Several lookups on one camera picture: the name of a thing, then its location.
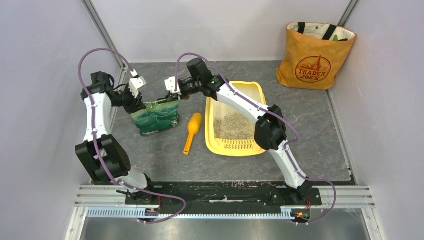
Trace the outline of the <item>green litter bag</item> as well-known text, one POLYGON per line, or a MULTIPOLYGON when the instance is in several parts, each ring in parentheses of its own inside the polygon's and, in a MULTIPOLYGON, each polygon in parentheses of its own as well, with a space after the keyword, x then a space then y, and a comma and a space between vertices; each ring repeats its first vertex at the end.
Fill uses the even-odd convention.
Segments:
POLYGON ((130 114, 142 137, 173 129, 180 123, 179 100, 166 101, 161 99, 146 102, 145 105, 145 109, 130 114))

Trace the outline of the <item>orange litter scoop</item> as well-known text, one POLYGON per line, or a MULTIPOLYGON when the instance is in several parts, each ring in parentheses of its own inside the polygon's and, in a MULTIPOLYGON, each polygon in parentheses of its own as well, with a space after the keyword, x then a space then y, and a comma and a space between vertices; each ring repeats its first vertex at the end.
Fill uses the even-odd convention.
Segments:
POLYGON ((202 121, 203 121, 203 117, 198 112, 191 117, 187 125, 188 137, 183 149, 184 155, 188 155, 190 153, 194 137, 201 129, 202 121))

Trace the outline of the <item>yellow litter box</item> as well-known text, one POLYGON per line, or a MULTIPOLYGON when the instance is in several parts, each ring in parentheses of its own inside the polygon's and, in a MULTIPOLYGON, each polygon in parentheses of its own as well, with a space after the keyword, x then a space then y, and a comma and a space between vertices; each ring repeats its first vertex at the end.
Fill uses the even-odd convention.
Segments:
POLYGON ((206 99, 205 109, 205 143, 216 155, 227 157, 249 157, 265 152, 255 139, 228 140, 216 138, 214 135, 214 118, 232 113, 240 113, 249 119, 254 126, 257 117, 264 113, 258 107, 265 107, 266 99, 262 87, 257 82, 231 81, 224 83, 217 94, 217 100, 206 99))

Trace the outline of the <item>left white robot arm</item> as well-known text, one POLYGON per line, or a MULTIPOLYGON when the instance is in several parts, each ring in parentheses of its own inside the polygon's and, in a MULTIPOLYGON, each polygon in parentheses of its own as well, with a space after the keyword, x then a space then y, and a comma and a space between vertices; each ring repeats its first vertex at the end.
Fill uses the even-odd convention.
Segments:
POLYGON ((75 153, 94 183, 116 181, 126 187, 124 195, 128 201, 152 204, 157 191, 151 187, 151 179, 131 169, 128 154, 112 135, 113 107, 123 107, 129 114, 146 109, 141 94, 146 80, 135 70, 131 75, 124 89, 117 90, 110 74, 102 71, 91 74, 92 84, 81 93, 87 110, 86 132, 83 142, 75 146, 75 153))

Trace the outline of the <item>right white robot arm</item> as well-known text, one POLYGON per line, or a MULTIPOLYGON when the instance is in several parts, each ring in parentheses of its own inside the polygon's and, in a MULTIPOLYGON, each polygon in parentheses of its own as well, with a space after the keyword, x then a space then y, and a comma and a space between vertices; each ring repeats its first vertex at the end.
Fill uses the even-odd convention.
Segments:
POLYGON ((254 141, 269 152, 285 179, 289 200, 300 205, 309 198, 313 184, 301 170, 289 146, 285 121, 277 105, 268 106, 253 100, 238 90, 221 74, 212 74, 205 61, 199 57, 186 64, 190 77, 178 79, 169 77, 164 81, 167 98, 187 100, 191 95, 202 93, 216 102, 225 104, 242 114, 255 125, 254 141))

